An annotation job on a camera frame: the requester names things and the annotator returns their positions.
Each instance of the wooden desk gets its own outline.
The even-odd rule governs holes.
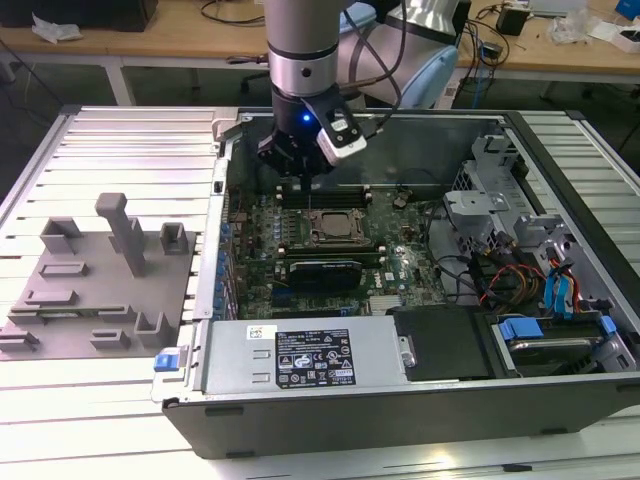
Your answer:
[[[474,0],[471,17],[495,0]],[[158,10],[147,30],[125,33],[107,30],[82,31],[85,38],[50,44],[30,29],[0,28],[2,38],[27,62],[102,66],[119,105],[134,99],[122,74],[124,66],[255,69],[255,64],[230,66],[230,55],[260,55],[267,51],[264,28],[242,28],[215,23],[200,14],[199,0],[159,0]],[[590,0],[593,13],[605,20],[615,18],[616,0]],[[262,13],[253,0],[225,3],[217,14],[223,18],[252,18]],[[497,15],[484,22],[495,25]],[[547,38],[548,19],[527,22],[522,35],[510,37],[511,53],[495,73],[497,78],[574,81],[593,83],[640,83],[640,57],[625,54],[613,45],[594,39],[591,44],[554,45]],[[484,40],[502,41],[480,28]],[[472,58],[471,42],[465,35],[460,46],[462,78]],[[14,61],[0,50],[0,63]]]
[[[482,7],[495,3],[495,0],[474,0],[470,17],[475,18]],[[606,21],[612,21],[616,17],[616,4],[617,0],[589,1],[591,13]],[[490,14],[482,21],[495,27],[497,19],[497,14]],[[549,19],[533,18],[525,24],[519,37],[507,37],[511,53],[501,70],[640,76],[639,56],[624,53],[598,39],[593,39],[590,44],[581,42],[554,45],[547,36],[549,23]],[[500,37],[482,26],[480,38],[498,44],[504,43]],[[469,35],[465,35],[460,46],[460,66],[468,66],[471,58],[471,39]]]

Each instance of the warning label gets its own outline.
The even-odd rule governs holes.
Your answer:
[[[277,332],[276,383],[280,388],[355,385],[349,330]]]

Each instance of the desk leg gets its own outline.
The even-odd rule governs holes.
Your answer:
[[[550,100],[551,93],[553,92],[553,89],[556,88],[557,84],[558,82],[547,82],[547,84],[544,86],[544,88],[540,92],[540,99]]]
[[[116,98],[116,103],[121,107],[130,107],[136,104],[136,99],[133,96],[131,85],[122,72],[122,67],[118,64],[104,65],[104,69],[109,77],[109,83],[111,84],[111,90],[113,90],[113,96]]]
[[[197,68],[189,69],[189,77],[191,77],[191,100],[197,101],[200,98],[200,90],[202,84],[200,83],[200,74]]]
[[[13,83],[16,81],[16,76],[13,74],[10,63],[0,62],[0,81],[4,84]]]
[[[444,87],[444,91],[440,98],[436,100],[435,105],[433,106],[436,110],[451,110],[453,107],[453,101],[456,99],[456,94],[458,93],[458,88],[460,87],[460,82],[466,75],[466,69],[464,68],[456,68],[453,71],[453,75],[451,75],[451,79],[447,86]]]

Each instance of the electronic component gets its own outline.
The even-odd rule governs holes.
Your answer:
[[[371,315],[386,315],[392,308],[402,306],[400,295],[377,295],[369,298],[369,311]]]
[[[358,288],[362,264],[358,262],[308,261],[289,267],[289,286],[295,291],[327,293]]]
[[[311,244],[323,247],[340,247],[349,244],[367,245],[359,210],[309,212]]]
[[[531,15],[530,8],[518,4],[505,4],[500,10],[500,16],[496,22],[496,30],[503,35],[517,37],[522,33],[529,15]]]
[[[497,43],[483,42],[478,52],[485,60],[498,60],[502,55],[502,46]]]
[[[411,338],[413,345],[415,366],[406,368],[409,381],[510,376],[497,352],[488,348],[491,330],[479,307],[401,308],[393,312],[393,318],[398,335]]]

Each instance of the black cable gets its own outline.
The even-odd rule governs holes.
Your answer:
[[[494,5],[488,5],[484,8],[481,8],[480,11],[476,14],[476,19],[483,20],[491,13],[500,13],[503,7],[504,3],[496,3]]]
[[[475,292],[476,294],[479,295],[478,289],[476,288],[476,286],[473,283],[471,283],[471,282],[465,280],[464,278],[462,278],[462,276],[461,276],[462,274],[461,275],[456,275],[455,273],[447,270],[442,265],[440,265],[438,263],[438,260],[433,256],[433,252],[429,248],[429,231],[431,230],[431,224],[433,223],[433,220],[435,218],[436,210],[438,210],[438,208],[440,208],[441,205],[444,206],[444,204],[439,204],[438,202],[434,202],[433,207],[431,208],[431,213],[429,215],[429,220],[427,221],[427,226],[426,226],[425,232],[424,232],[424,239],[425,239],[425,243],[427,245],[427,249],[426,250],[427,250],[427,255],[429,256],[429,260],[431,260],[432,263],[437,265],[442,273],[444,273],[445,275],[448,275],[449,277],[453,278],[454,280],[460,282],[462,285],[468,287],[472,292]]]
[[[398,68],[400,68],[400,64],[402,63],[402,59],[404,58],[404,51],[407,43],[407,1],[400,0],[400,6],[402,7],[402,33],[400,37],[400,50],[398,51],[398,58],[396,62],[393,64],[387,72],[378,77],[369,78],[367,80],[357,80],[355,82],[347,83],[340,86],[341,90],[350,90],[355,88],[363,88],[369,87],[371,85],[375,85],[376,83],[380,83],[388,78],[390,78]]]
[[[620,144],[620,146],[618,147],[618,153],[622,153],[622,149],[627,145],[627,143],[629,143],[629,140],[631,140],[631,137],[633,137],[633,134],[636,133],[636,131],[640,128],[640,122],[636,123],[633,128],[629,131],[629,133],[627,134],[626,137],[624,137],[624,140],[622,141],[622,143]]]
[[[255,57],[250,57],[246,55],[232,55],[225,59],[227,65],[240,65],[244,63],[255,63],[256,65],[260,65],[262,63],[269,63],[269,55],[256,55]]]
[[[398,82],[396,82],[396,79],[393,78],[393,74],[391,74],[391,71],[387,68],[387,65],[384,63],[382,58],[380,58],[380,55],[378,55],[378,52],[376,52],[375,48],[373,48],[373,46],[369,43],[369,40],[367,40],[365,36],[362,34],[362,32],[360,31],[360,29],[356,25],[356,22],[354,22],[353,18],[351,18],[351,14],[347,10],[345,10],[342,13],[344,14],[344,18],[347,20],[347,23],[349,24],[349,26],[353,29],[353,31],[358,36],[358,39],[364,44],[367,50],[369,50],[369,53],[376,60],[376,62],[378,62],[378,65],[380,65],[380,68],[382,68],[382,71],[384,72],[384,74],[389,75],[389,82],[391,82],[393,91],[396,94],[396,103],[393,104],[393,106],[391,107],[391,110],[389,110],[384,115],[384,117],[382,117],[382,119],[377,123],[378,129],[380,129],[385,123],[389,121],[389,119],[393,116],[393,114],[395,114],[400,108],[400,104],[402,103],[402,91],[400,90],[400,86],[398,85]]]
[[[488,28],[493,33],[498,35],[502,39],[504,44],[505,44],[506,52],[505,52],[504,58],[502,60],[496,61],[494,63],[487,63],[486,61],[481,59],[483,61],[483,63],[485,65],[488,65],[488,66],[496,66],[496,67],[498,67],[498,66],[502,65],[504,62],[506,62],[507,59],[509,58],[509,55],[511,54],[511,46],[509,45],[509,40],[507,40],[507,37],[505,37],[502,33],[500,33],[498,30],[496,30],[494,27],[492,27],[488,23],[484,23],[484,22],[481,22],[479,20],[467,20],[467,22],[470,22],[470,23],[475,24],[475,25],[482,25],[483,27]]]
[[[53,92],[53,90],[51,90],[51,89],[49,88],[49,86],[48,86],[46,83],[44,83],[44,81],[43,81],[43,80],[42,80],[38,75],[36,75],[36,72],[34,72],[34,71],[33,71],[33,69],[32,69],[29,65],[27,65],[27,64],[26,64],[26,63],[25,63],[25,62],[24,62],[24,61],[23,61],[23,60],[18,56],[18,54],[17,54],[16,52],[14,52],[14,51],[11,49],[11,47],[9,47],[9,45],[7,45],[7,44],[4,42],[4,40],[2,40],[2,38],[0,38],[0,44],[2,44],[2,46],[4,47],[4,49],[5,49],[7,52],[9,52],[13,58],[15,58],[18,62],[20,62],[20,64],[21,64],[24,68],[26,68],[26,69],[29,71],[29,73],[31,73],[31,75],[33,75],[33,78],[35,78],[35,79],[38,81],[38,83],[39,83],[40,85],[42,85],[42,88],[44,88],[44,89],[47,91],[47,93],[48,93],[49,95],[51,95],[51,97],[53,97],[53,98],[55,99],[55,101],[56,101],[56,102],[58,102],[58,105],[60,105],[60,106],[63,106],[63,105],[64,105],[64,102],[63,102],[62,100],[60,100],[60,97],[58,97],[58,96]]]
[[[466,26],[466,29],[463,31],[463,33],[468,33],[469,36],[471,37],[471,49],[472,49],[473,57],[471,58],[471,64],[469,65],[467,73],[462,78],[462,80],[460,80],[460,85],[458,86],[458,92],[456,93],[456,97],[460,95],[460,92],[462,90],[464,90],[464,87],[469,81],[469,76],[471,75],[471,72],[473,71],[473,67],[474,65],[476,65],[476,61],[478,58],[478,45],[476,43],[476,40],[478,38],[478,27],[468,22],[466,23],[465,26]]]
[[[214,22],[222,23],[224,25],[232,25],[235,27],[263,27],[264,26],[264,15],[260,15],[255,18],[247,18],[243,20],[229,20],[226,18],[220,18],[216,15],[211,15],[207,13],[206,9],[211,5],[219,5],[218,0],[212,0],[211,2],[205,3],[200,8],[200,13],[203,17],[208,18],[209,20],[213,20]]]
[[[36,121],[35,118],[32,118],[32,120],[34,121],[34,123],[40,127],[43,128],[51,128],[52,122],[51,120],[49,120],[47,117],[45,117],[44,115],[42,115],[41,113],[39,113],[38,111],[29,108],[29,107],[21,107],[19,105],[16,105],[15,103],[13,103],[13,99],[11,98],[11,95],[9,94],[9,92],[6,90],[5,86],[0,84],[0,87],[2,89],[2,92],[4,93],[4,95],[7,97],[7,100],[9,101],[9,105],[11,106],[11,108],[13,108],[14,110],[20,110],[26,113],[30,113],[31,115],[33,115],[34,117],[39,118],[43,123],[40,123],[38,121]]]

